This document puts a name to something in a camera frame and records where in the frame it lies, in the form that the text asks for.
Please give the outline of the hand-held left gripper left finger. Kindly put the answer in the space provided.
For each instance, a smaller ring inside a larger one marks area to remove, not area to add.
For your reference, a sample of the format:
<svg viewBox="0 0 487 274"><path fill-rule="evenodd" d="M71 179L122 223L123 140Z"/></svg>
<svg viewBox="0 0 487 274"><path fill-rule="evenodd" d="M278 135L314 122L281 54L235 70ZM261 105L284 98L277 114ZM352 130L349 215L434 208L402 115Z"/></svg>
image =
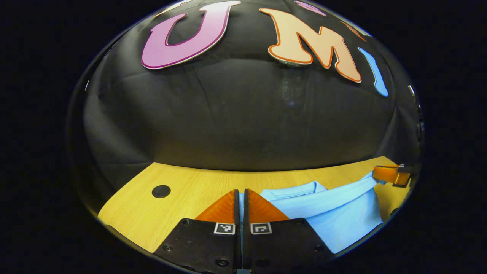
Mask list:
<svg viewBox="0 0 487 274"><path fill-rule="evenodd" d="M196 273L236 273L242 267L238 190L219 198L195 219L181 219L154 255Z"/></svg>

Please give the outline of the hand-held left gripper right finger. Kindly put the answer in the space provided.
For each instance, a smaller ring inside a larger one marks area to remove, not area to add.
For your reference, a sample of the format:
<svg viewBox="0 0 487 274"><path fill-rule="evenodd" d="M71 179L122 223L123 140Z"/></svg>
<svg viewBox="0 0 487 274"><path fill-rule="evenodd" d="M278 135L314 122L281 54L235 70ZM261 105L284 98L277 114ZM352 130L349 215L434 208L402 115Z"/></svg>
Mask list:
<svg viewBox="0 0 487 274"><path fill-rule="evenodd" d="M334 253L309 222L289 218L255 191L245 189L243 267L253 274L311 274Z"/></svg>

